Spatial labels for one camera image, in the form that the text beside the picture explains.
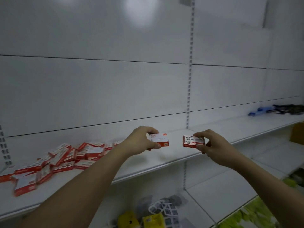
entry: left hand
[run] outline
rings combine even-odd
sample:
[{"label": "left hand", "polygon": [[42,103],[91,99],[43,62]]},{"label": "left hand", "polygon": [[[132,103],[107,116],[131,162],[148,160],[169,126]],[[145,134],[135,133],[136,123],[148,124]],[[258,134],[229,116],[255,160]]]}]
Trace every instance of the left hand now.
[{"label": "left hand", "polygon": [[146,149],[159,149],[161,145],[157,142],[150,141],[147,138],[147,133],[159,133],[158,130],[150,126],[140,126],[133,130],[133,132],[127,137],[120,145],[124,146],[129,156],[140,154]]}]

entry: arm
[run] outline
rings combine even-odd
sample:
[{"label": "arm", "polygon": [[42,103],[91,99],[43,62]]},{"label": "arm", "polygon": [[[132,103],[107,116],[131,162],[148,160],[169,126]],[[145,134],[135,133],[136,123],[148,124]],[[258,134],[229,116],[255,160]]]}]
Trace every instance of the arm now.
[{"label": "arm", "polygon": [[239,153],[221,135],[212,130],[195,133],[210,141],[197,149],[216,163],[241,174],[257,192],[272,214],[284,227],[304,227],[304,196],[285,185],[249,158]]},{"label": "arm", "polygon": [[147,133],[158,133],[158,131],[146,126],[135,129],[106,156],[44,201],[23,220],[20,228],[88,227],[124,161],[146,149],[161,147],[158,143],[149,141],[146,137]]}]

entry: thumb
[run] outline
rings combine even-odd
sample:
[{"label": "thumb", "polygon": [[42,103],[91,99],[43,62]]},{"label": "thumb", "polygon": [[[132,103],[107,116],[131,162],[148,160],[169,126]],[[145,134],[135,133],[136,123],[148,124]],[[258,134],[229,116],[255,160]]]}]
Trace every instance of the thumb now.
[{"label": "thumb", "polygon": [[159,148],[161,148],[161,145],[158,144],[157,142],[150,141],[149,148],[151,148],[151,149],[159,149]]},{"label": "thumb", "polygon": [[197,145],[196,146],[196,149],[198,149],[199,151],[201,151],[202,153],[209,153],[209,151],[210,151],[210,147],[207,147],[207,146],[205,146],[205,145]]}]

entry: hand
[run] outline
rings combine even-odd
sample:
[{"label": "hand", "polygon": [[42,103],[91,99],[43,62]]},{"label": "hand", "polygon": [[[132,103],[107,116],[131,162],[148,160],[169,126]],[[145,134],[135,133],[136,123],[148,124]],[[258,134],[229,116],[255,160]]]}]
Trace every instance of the hand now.
[{"label": "hand", "polygon": [[205,137],[210,141],[204,145],[198,145],[196,148],[207,155],[217,164],[234,169],[242,158],[239,153],[225,138],[212,130],[205,130],[193,134],[195,137]]},{"label": "hand", "polygon": [[147,133],[159,133],[158,130],[150,126],[140,126],[133,130],[133,132],[127,137],[120,145],[128,152],[129,156],[140,154],[146,149],[159,149],[161,145],[157,142],[150,141],[147,138]]}]

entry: blue object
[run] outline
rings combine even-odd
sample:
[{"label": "blue object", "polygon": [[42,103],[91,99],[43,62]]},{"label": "blue object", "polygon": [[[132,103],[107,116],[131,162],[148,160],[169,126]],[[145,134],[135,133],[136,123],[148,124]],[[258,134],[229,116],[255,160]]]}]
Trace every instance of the blue object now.
[{"label": "blue object", "polygon": [[266,111],[255,111],[255,112],[250,112],[248,115],[249,116],[258,116],[258,115],[261,115],[264,113],[266,113]]},{"label": "blue object", "polygon": [[260,106],[259,108],[257,108],[258,111],[268,111],[268,110],[274,110],[275,107],[274,106]]}]

